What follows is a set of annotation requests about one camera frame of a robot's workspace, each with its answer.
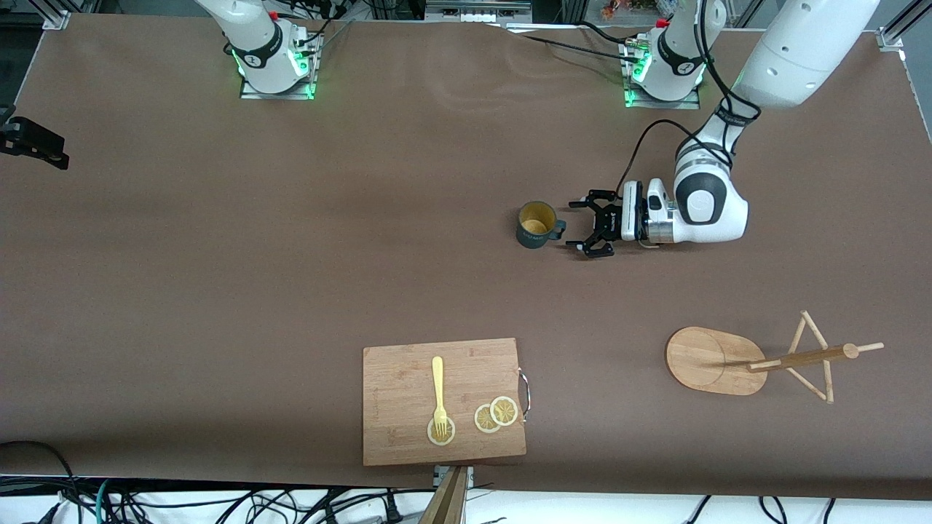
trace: black clamp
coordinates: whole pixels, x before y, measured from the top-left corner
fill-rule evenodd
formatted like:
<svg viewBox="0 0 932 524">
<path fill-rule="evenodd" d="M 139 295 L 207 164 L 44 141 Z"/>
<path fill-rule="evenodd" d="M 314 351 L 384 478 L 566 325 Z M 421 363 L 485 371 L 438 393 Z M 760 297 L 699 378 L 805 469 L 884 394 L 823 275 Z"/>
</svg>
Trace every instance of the black clamp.
<svg viewBox="0 0 932 524">
<path fill-rule="evenodd" d="M 596 222 L 593 233 L 584 241 L 567 241 L 567 245 L 576 246 L 589 258 L 612 256 L 615 249 L 611 246 L 614 241 L 622 239 L 622 206 L 615 204 L 618 193 L 606 189 L 592 189 L 582 200 L 569 203 L 569 207 L 580 209 L 587 207 L 596 213 Z M 596 203 L 597 200 L 608 202 L 605 206 Z M 605 242 L 601 247 L 594 247 L 599 242 Z"/>
<path fill-rule="evenodd" d="M 40 159 L 61 170 L 68 169 L 64 138 L 29 118 L 13 117 L 15 105 L 0 106 L 0 153 Z"/>
</svg>

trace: cutting board handle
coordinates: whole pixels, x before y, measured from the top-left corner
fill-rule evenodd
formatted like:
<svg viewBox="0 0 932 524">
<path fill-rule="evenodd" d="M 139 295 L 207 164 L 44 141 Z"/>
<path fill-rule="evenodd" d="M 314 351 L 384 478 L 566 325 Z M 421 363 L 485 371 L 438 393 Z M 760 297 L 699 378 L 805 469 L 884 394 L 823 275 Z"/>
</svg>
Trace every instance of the cutting board handle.
<svg viewBox="0 0 932 524">
<path fill-rule="evenodd" d="M 521 417 L 523 422 L 527 422 L 528 412 L 530 411 L 530 382 L 528 382 L 528 376 L 525 375 L 524 371 L 520 367 L 518 367 L 518 377 L 520 377 L 521 381 L 525 383 L 525 406 L 527 407 L 525 407 Z"/>
</svg>

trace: wooden fork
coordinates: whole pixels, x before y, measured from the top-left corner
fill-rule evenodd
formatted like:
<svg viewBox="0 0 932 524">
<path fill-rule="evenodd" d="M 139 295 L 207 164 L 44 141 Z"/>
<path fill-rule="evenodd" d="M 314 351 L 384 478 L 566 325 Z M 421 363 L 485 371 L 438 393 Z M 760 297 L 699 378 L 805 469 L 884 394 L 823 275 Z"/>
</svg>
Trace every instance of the wooden fork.
<svg viewBox="0 0 932 524">
<path fill-rule="evenodd" d="M 444 359 L 433 357 L 433 392 L 437 396 L 437 408 L 433 411 L 433 431 L 446 438 L 446 409 L 444 409 Z"/>
</svg>

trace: white floor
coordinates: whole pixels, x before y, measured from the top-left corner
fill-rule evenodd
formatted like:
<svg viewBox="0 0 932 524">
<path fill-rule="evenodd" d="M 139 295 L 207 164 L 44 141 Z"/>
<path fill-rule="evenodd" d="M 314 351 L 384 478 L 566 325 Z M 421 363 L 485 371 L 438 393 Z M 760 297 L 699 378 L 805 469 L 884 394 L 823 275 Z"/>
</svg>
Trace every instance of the white floor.
<svg viewBox="0 0 932 524">
<path fill-rule="evenodd" d="M 344 496 L 381 490 L 357 490 Z M 140 495 L 138 500 L 147 503 L 192 503 L 226 500 L 244 494 L 244 491 L 213 491 L 201 493 L 154 493 Z M 277 491 L 268 494 L 274 496 Z M 322 490 L 294 493 L 300 506 L 309 506 L 322 495 Z M 397 495 L 398 509 L 410 516 L 423 511 L 431 495 L 414 493 Z M 695 495 L 602 495 L 575 493 L 544 493 L 518 491 L 471 492 L 466 504 L 466 524 L 486 524 L 505 517 L 503 524 L 683 524 L 702 497 Z M 36 522 L 58 501 L 56 496 L 0 497 L 0 524 Z M 821 524 L 826 499 L 781 499 L 789 524 Z M 228 504 L 184 509 L 148 509 L 149 519 L 156 524 L 210 524 Z M 776 513 L 773 503 L 769 503 Z M 227 521 L 240 524 L 247 519 L 248 504 L 242 505 Z M 284 510 L 288 521 L 293 513 Z M 360 504 L 337 514 L 340 524 L 371 522 L 372 517 L 384 517 L 384 506 L 379 500 Z M 85 522 L 95 522 L 94 515 L 85 511 Z M 322 516 L 309 524 L 317 524 Z M 63 504 L 54 524 L 77 522 L 76 508 Z M 281 524 L 283 517 L 271 512 L 263 513 L 255 524 Z M 832 524 L 927 524 L 932 522 L 932 502 L 865 501 L 842 499 L 835 504 L 829 522 Z M 770 524 L 756 497 L 712 497 L 697 524 Z"/>
</svg>

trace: wooden tripod frame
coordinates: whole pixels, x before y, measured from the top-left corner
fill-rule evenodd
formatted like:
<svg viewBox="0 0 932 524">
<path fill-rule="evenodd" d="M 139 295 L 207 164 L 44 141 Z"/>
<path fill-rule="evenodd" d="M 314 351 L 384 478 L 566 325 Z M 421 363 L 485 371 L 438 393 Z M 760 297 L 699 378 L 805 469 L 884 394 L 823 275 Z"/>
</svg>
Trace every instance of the wooden tripod frame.
<svg viewBox="0 0 932 524">
<path fill-rule="evenodd" d="M 818 344 L 822 347 L 822 349 L 814 350 L 811 352 L 797 353 L 796 347 L 800 344 L 802 330 L 806 326 L 809 326 L 809 330 L 813 332 L 815 339 L 818 340 Z M 796 334 L 793 335 L 793 341 L 789 344 L 789 351 L 787 352 L 787 356 L 778 359 L 764 359 L 755 362 L 749 362 L 747 363 L 747 371 L 751 373 L 764 373 L 767 371 L 776 371 L 777 369 L 786 369 L 790 375 L 796 378 L 796 380 L 802 382 L 802 385 L 805 386 L 806 389 L 815 393 L 819 398 L 831 404 L 835 402 L 835 392 L 831 383 L 830 362 L 833 360 L 857 358 L 857 356 L 862 352 L 879 350 L 883 346 L 883 343 L 878 342 L 864 346 L 843 344 L 841 346 L 830 347 L 828 342 L 825 341 L 825 337 L 822 336 L 822 332 L 818 330 L 816 323 L 813 322 L 813 318 L 809 316 L 807 311 L 802 311 L 802 318 L 800 319 L 800 324 L 796 327 Z M 814 386 L 813 383 L 807 380 L 803 375 L 800 375 L 799 372 L 793 369 L 793 367 L 813 365 L 818 364 L 819 362 L 822 363 L 822 371 L 825 374 L 824 393 L 822 393 L 822 391 Z"/>
<path fill-rule="evenodd" d="M 812 330 L 820 350 L 796 352 L 802 330 Z M 684 386 L 709 393 L 747 395 L 756 393 L 767 380 L 768 371 L 785 369 L 803 386 L 829 404 L 835 401 L 831 381 L 831 361 L 857 358 L 862 352 L 879 350 L 884 344 L 830 347 L 809 313 L 802 311 L 789 351 L 779 358 L 764 357 L 757 344 L 744 337 L 704 327 L 684 327 L 666 343 L 666 365 Z M 800 375 L 794 367 L 822 365 L 825 392 Z"/>
</svg>

